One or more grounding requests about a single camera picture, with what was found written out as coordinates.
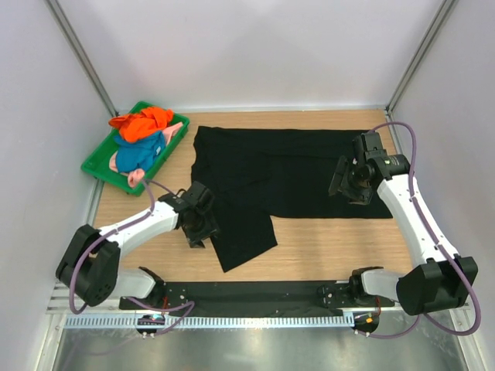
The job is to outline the black t shirt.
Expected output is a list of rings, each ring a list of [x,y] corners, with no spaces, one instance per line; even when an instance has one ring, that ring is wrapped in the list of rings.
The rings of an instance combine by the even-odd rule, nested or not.
[[[341,156],[353,155],[359,130],[212,128],[194,138],[191,179],[214,195],[220,232],[212,239],[228,272],[277,245],[272,217],[389,219],[385,204],[350,204],[328,188]]]

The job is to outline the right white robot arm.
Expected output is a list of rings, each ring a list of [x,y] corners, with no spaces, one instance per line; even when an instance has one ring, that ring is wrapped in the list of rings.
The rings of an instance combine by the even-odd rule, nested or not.
[[[466,287],[476,278],[477,264],[471,257],[461,257],[446,239],[416,184],[403,155],[362,163],[340,157],[337,162],[329,194],[341,193],[357,205],[383,201],[405,239],[413,266],[405,275],[377,267],[353,271],[357,282],[348,287],[348,295],[355,305],[368,305],[381,296],[396,301],[409,315],[423,315],[466,303]]]

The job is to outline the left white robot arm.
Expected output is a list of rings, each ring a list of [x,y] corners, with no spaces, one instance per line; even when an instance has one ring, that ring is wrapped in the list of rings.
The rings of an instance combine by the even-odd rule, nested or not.
[[[56,278],[69,289],[69,308],[80,314],[108,299],[123,308],[163,308],[166,291],[161,277],[145,267],[120,267],[121,259],[158,235],[182,230],[191,247],[217,234],[214,195],[199,183],[177,196],[167,193],[146,210],[110,226],[95,229],[85,224],[73,235],[57,269]]]

